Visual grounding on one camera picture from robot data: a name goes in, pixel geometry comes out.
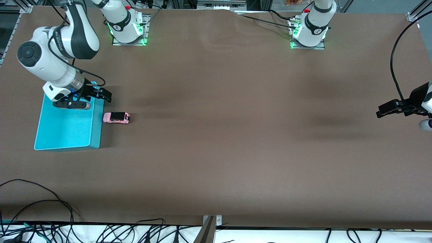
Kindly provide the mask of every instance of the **blue tray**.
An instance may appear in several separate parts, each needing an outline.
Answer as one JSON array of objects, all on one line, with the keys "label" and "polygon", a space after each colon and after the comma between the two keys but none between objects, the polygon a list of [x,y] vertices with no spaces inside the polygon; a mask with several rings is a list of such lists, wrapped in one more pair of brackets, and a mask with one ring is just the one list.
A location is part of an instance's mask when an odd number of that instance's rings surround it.
[{"label": "blue tray", "polygon": [[99,148],[104,100],[92,98],[90,105],[88,110],[59,109],[44,96],[35,150],[62,152]]}]

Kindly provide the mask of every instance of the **robotic arm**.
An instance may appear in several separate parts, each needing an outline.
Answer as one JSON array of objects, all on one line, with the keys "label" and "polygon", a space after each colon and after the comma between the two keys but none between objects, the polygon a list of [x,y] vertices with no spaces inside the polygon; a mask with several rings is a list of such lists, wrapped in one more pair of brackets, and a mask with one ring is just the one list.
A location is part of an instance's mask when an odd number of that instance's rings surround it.
[{"label": "robotic arm", "polygon": [[432,131],[432,81],[414,89],[408,99],[404,101],[394,99],[380,105],[378,109],[378,118],[399,113],[405,116],[412,114],[428,116],[429,119],[421,121],[419,127],[424,131]]},{"label": "robotic arm", "polygon": [[314,0],[314,5],[310,12],[297,15],[300,24],[292,35],[300,44],[307,47],[318,45],[325,38],[328,24],[336,12],[336,2],[334,0]]},{"label": "robotic arm", "polygon": [[108,21],[112,35],[121,43],[130,43],[143,35],[139,25],[143,14],[123,5],[121,0],[92,0]]},{"label": "robotic arm", "polygon": [[[90,97],[111,102],[111,93],[96,89],[82,73],[67,64],[68,58],[92,59],[99,50],[99,39],[90,25],[83,0],[61,0],[70,21],[69,26],[39,27],[30,41],[18,49],[20,64],[46,81],[43,90],[54,106],[69,109],[88,109],[89,103],[79,99]],[[77,99],[75,106],[67,101]]]}]

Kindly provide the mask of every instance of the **toy car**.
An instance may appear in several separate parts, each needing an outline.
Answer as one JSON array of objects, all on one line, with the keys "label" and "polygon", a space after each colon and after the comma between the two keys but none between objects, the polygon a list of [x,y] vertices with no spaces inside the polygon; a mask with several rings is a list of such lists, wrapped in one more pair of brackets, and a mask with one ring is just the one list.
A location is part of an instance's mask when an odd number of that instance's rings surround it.
[{"label": "toy car", "polygon": [[110,123],[120,123],[128,124],[130,114],[127,112],[107,112],[104,114],[103,121],[107,124]]}]

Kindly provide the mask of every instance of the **brown table surface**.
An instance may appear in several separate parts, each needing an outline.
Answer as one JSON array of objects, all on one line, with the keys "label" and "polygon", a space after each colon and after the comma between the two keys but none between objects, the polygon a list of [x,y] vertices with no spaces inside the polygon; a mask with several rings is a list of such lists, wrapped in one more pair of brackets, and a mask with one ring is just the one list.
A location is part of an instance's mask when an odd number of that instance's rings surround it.
[{"label": "brown table surface", "polygon": [[[132,123],[104,124],[97,150],[33,150],[44,82],[15,53],[35,28],[61,22],[35,7],[0,71],[1,181],[41,183],[81,221],[222,214],[243,226],[432,227],[432,134],[421,117],[375,115],[398,98],[389,59],[404,15],[336,14],[325,51],[290,49],[286,29],[225,10],[161,10],[146,47],[111,46],[101,12],[89,17],[101,48],[75,64],[105,77],[105,112],[130,112]],[[406,96],[432,76],[415,26],[395,70]],[[0,189],[6,218],[47,198],[23,182]],[[68,220],[52,204],[20,219]]]}]

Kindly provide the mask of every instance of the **electrical connector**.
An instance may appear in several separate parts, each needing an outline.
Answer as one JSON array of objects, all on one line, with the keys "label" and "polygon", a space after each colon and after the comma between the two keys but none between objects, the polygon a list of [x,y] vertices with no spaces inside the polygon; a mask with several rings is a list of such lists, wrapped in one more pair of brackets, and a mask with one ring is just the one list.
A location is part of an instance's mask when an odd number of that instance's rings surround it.
[{"label": "electrical connector", "polygon": [[174,240],[172,241],[172,243],[180,243],[178,241],[178,233],[180,233],[180,226],[177,226],[177,231],[175,232]]},{"label": "electrical connector", "polygon": [[3,243],[26,243],[26,242],[22,241],[22,235],[23,235],[23,234],[24,234],[24,233],[20,233],[20,234],[17,235],[15,238],[5,240],[5,241],[3,241]]}]

